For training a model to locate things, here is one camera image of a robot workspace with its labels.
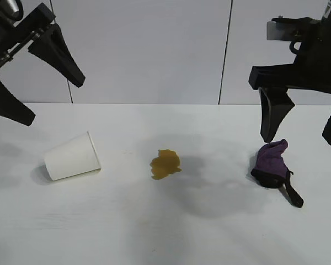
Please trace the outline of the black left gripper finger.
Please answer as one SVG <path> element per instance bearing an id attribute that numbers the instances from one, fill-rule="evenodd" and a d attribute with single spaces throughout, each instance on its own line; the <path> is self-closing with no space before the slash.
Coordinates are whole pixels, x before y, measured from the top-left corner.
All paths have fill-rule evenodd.
<path id="1" fill-rule="evenodd" d="M 35 113 L 26 105 L 16 99 L 9 90 L 0 81 L 0 116 L 16 121 L 26 126 L 30 126 L 34 119 Z"/>
<path id="2" fill-rule="evenodd" d="M 34 40 L 28 51 L 48 63 L 76 87 L 83 86 L 86 77 L 75 63 L 57 23 L 51 24 Z"/>

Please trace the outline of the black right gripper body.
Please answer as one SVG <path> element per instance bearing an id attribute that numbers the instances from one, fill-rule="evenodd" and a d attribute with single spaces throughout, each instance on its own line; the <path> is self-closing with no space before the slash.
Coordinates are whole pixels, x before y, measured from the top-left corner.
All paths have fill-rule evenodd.
<path id="1" fill-rule="evenodd" d="M 252 67 L 249 84 L 254 90 L 306 89 L 331 94 L 331 1 L 320 20 L 273 18 L 267 23 L 267 37 L 288 41 L 296 57 L 291 64 Z"/>

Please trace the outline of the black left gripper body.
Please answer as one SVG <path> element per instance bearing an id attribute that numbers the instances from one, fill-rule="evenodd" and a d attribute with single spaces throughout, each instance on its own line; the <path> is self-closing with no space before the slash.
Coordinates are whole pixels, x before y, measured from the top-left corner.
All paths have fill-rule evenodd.
<path id="1" fill-rule="evenodd" d="M 28 42 L 36 40 L 56 16 L 40 3 L 26 17 L 21 3 L 0 3 L 0 68 L 13 60 Z"/>

